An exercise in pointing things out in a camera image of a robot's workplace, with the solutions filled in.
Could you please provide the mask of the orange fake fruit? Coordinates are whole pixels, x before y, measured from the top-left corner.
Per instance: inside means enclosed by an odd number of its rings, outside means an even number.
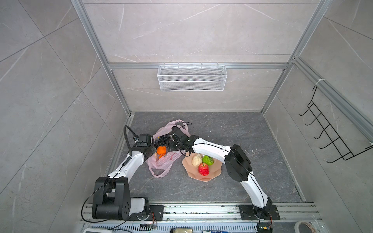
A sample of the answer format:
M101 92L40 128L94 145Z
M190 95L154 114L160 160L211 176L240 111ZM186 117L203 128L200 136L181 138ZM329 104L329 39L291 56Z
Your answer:
M167 154L167 147L166 146L159 146L156 150L157 159L164 157Z

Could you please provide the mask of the beige fake fruit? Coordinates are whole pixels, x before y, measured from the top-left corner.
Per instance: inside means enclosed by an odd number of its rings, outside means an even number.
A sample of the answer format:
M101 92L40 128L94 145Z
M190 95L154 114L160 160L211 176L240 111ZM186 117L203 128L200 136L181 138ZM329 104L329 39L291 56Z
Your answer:
M191 160L191 164L194 166L194 167L199 167L199 165L203 162L203 157L201 156L201 154L197 153L193 156L192 160Z

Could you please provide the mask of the pink plastic bag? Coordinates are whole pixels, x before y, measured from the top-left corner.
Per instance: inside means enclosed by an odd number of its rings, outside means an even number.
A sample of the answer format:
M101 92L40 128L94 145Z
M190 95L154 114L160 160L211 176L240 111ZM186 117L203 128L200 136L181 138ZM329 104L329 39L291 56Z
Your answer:
M173 126L179 127L183 133L190 136L188 132L188 125L190 124L190 122L182 121L181 119L171 121L166 126L158 129L158 131L153 135L153 138L155 140L159 136L167 135L171 132ZM164 157L157 159L156 150L157 149L155 148L155 153L146 161L149 171L155 178L163 178L166 176L170 172L173 163L180 156L185 155L183 152L171 151L170 148L167 148L167 154Z

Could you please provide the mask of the green fake vegetable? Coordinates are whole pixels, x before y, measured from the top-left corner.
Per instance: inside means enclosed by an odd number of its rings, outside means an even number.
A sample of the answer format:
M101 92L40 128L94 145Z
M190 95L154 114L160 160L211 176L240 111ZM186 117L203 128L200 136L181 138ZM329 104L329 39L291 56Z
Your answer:
M205 155L203 157L203 162L206 163L208 166L211 166L214 164L214 159L208 155Z

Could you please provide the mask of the red fake strawberry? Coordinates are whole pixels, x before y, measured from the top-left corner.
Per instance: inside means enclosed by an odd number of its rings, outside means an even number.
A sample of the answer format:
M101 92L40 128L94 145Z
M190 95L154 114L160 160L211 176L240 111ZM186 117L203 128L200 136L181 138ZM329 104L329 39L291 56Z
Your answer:
M198 167L198 172L202 176L208 176L209 175L209 166L206 163L201 163Z

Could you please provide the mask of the pink scalloped bowl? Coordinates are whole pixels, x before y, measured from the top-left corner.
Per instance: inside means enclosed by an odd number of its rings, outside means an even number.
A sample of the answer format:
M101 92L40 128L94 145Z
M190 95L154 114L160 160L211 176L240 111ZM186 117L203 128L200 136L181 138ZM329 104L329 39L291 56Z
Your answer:
M208 182L221 174L222 162L207 155L192 153L182 161L190 178Z

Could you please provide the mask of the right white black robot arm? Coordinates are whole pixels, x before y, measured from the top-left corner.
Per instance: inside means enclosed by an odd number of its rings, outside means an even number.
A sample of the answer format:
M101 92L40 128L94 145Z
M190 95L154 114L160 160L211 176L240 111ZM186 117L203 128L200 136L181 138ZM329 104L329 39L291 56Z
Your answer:
M199 136L188 136L177 126L168 133L171 150L189 153L199 153L210 156L225 164L228 175L241 183L249 195L254 212L262 219L270 218L273 202L262 190L252 171L251 162L239 145L223 146L208 142Z

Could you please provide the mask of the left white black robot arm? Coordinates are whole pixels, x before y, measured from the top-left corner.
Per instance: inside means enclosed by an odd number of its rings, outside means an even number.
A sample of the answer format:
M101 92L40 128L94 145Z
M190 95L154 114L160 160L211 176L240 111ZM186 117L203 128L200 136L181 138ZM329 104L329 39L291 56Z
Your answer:
M129 182L137 169L151 157L153 137L140 135L121 165L106 177L96 180L91 215L99 220L127 220L150 215L148 198L131 197Z

